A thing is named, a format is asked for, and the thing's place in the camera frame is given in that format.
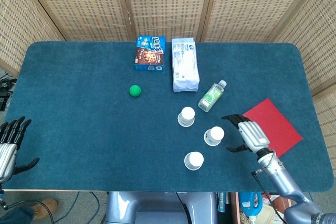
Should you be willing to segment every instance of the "blue spray bottle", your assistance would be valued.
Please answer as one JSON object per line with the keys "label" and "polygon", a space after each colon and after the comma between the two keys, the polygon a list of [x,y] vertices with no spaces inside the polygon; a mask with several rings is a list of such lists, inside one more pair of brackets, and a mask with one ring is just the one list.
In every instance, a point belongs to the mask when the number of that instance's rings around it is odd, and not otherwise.
{"label": "blue spray bottle", "polygon": [[239,205],[244,214],[249,217],[250,224],[256,223],[256,217],[261,212],[263,197],[260,192],[242,192],[239,193]]}

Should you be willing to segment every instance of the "water bottle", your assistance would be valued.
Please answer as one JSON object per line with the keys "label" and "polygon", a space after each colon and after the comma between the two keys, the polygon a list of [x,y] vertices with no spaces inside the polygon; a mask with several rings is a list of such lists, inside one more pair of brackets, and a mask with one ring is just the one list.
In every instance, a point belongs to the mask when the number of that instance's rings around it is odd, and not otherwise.
{"label": "water bottle", "polygon": [[226,81],[223,80],[221,80],[218,84],[213,84],[199,101],[198,106],[205,112],[208,112],[215,102],[222,96],[225,87]]}

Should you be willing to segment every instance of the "green ball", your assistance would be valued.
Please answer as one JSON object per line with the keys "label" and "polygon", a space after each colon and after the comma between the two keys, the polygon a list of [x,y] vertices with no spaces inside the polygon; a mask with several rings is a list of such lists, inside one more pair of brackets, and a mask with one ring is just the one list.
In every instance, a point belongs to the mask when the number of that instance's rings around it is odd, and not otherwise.
{"label": "green ball", "polygon": [[132,85],[130,87],[130,94],[133,97],[138,97],[141,94],[141,88],[138,85]]}

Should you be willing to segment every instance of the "white paper package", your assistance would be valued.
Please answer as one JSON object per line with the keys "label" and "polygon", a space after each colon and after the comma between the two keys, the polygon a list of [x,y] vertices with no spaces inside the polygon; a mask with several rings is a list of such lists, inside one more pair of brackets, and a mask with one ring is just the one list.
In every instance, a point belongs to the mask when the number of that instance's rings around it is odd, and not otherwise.
{"label": "white paper package", "polygon": [[194,38],[172,39],[173,90],[197,92],[199,75]]}

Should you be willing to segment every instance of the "red paper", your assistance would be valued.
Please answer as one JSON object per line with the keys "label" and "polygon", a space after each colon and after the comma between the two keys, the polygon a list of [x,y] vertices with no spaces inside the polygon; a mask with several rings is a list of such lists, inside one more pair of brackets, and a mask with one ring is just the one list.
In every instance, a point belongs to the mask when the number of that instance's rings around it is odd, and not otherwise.
{"label": "red paper", "polygon": [[279,157],[302,140],[302,136],[269,99],[247,111],[244,116],[260,125],[270,141],[269,148],[274,149]]}

